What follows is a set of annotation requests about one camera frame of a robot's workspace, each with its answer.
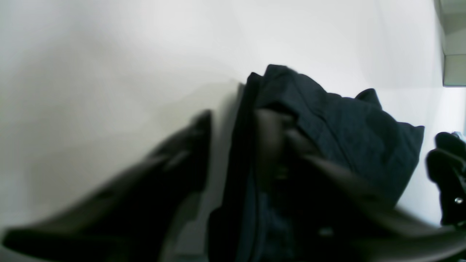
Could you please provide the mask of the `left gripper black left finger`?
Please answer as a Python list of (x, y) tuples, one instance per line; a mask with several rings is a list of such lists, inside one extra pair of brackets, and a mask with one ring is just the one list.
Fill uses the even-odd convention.
[(54, 262), (156, 262), (176, 211), (205, 188), (211, 130), (206, 110), (83, 201), (8, 229), (3, 246)]

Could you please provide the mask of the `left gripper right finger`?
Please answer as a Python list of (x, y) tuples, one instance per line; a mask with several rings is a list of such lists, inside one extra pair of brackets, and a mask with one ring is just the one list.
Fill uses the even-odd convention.
[(396, 209), (356, 174), (324, 159), (291, 116), (255, 111), (255, 175), (275, 215), (261, 260), (457, 262), (465, 232)]

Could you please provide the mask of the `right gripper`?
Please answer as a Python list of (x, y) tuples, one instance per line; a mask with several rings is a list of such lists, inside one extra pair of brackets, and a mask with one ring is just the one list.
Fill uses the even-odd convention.
[(455, 133), (440, 132), (426, 156), (429, 179), (439, 189), (441, 225), (464, 227), (466, 221), (466, 145)]

